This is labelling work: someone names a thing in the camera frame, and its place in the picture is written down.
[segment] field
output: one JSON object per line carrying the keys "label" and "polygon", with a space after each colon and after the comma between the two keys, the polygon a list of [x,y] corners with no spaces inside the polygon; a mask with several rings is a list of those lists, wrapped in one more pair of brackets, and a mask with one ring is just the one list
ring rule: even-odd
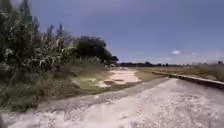
{"label": "field", "polygon": [[165,73],[174,73],[188,75],[205,79],[224,81],[224,65],[195,65],[189,67],[150,67],[138,68],[143,71],[159,71]]}

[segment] cloud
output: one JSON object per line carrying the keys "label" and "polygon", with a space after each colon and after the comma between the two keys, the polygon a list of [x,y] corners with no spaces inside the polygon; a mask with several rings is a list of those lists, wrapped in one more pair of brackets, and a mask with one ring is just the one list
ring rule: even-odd
{"label": "cloud", "polygon": [[178,55],[180,54],[180,51],[173,51],[172,54]]}

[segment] blue sky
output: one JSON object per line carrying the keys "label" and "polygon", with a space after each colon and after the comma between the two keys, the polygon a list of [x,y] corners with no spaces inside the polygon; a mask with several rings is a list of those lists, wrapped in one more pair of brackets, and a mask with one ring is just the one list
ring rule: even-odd
{"label": "blue sky", "polygon": [[223,0],[32,0],[42,29],[100,36],[121,61],[192,63],[224,56]]}

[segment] dirt road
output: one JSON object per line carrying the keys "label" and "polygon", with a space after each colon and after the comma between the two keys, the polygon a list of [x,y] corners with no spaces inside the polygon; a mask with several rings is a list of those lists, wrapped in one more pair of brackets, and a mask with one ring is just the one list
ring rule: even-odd
{"label": "dirt road", "polygon": [[224,92],[177,79],[5,113],[9,128],[223,128]]}

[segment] green vegetation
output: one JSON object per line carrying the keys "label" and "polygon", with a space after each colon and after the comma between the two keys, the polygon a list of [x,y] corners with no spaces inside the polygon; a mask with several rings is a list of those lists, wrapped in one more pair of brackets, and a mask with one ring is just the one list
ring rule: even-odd
{"label": "green vegetation", "polygon": [[94,76],[116,61],[101,38],[75,37],[61,24],[39,31],[28,0],[18,7],[0,1],[0,107],[25,111],[43,101],[107,91],[71,78]]}

